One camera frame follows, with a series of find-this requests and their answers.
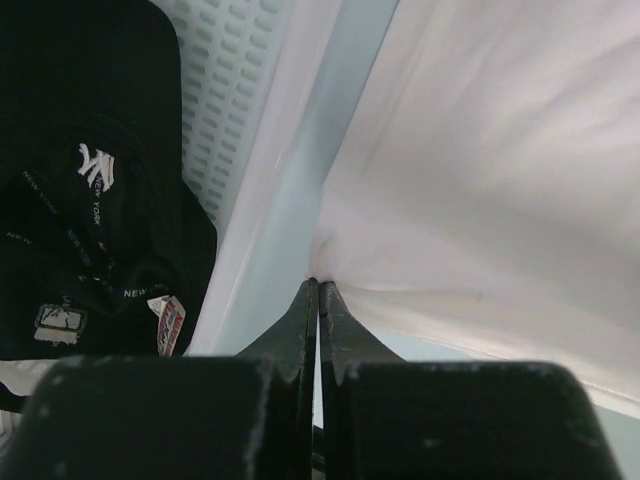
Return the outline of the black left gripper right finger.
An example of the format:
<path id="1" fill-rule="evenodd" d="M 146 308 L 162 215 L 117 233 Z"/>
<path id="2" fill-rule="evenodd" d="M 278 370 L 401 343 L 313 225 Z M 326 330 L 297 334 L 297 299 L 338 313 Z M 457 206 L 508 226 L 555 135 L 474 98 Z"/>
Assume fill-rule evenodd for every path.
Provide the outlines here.
<path id="1" fill-rule="evenodd" d="M 539 361 L 409 362 L 319 287 L 330 479 L 618 479 L 586 392 Z"/>

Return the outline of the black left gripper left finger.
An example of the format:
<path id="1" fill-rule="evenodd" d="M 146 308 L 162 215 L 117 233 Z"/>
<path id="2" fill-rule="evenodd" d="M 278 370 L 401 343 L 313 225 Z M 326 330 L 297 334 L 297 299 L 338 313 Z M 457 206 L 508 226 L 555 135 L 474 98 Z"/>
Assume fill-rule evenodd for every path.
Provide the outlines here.
<path id="1" fill-rule="evenodd" d="M 307 479 L 318 283 L 227 357 L 71 357 L 37 384 L 5 479 Z"/>

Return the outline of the black t shirt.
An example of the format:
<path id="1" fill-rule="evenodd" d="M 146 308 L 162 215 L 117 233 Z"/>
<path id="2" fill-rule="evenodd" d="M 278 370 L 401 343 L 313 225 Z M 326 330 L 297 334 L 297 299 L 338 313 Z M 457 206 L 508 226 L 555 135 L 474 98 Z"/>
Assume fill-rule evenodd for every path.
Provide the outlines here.
<path id="1" fill-rule="evenodd" d="M 2 3 L 3 411 L 50 360 L 186 352 L 217 233 L 182 177 L 181 119 L 153 3 Z"/>

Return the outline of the white t shirt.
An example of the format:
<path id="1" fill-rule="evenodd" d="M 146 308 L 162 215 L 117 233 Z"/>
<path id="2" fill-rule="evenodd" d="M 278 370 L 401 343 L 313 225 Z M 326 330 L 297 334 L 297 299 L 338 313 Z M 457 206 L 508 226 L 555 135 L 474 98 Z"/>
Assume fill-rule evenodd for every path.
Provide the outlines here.
<path id="1" fill-rule="evenodd" d="M 639 412 L 639 5 L 402 1 L 310 273 L 365 324 Z"/>

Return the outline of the white plastic laundry basket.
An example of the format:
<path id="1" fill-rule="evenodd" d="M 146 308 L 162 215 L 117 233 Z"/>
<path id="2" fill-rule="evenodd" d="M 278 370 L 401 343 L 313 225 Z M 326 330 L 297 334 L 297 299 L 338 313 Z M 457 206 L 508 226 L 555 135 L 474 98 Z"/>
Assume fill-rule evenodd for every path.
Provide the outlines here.
<path id="1" fill-rule="evenodd" d="M 182 177 L 217 233 L 184 354 L 222 351 L 240 284 L 338 20 L 337 1 L 149 1 L 177 35 Z M 21 415 L 1 408 L 8 440 Z"/>

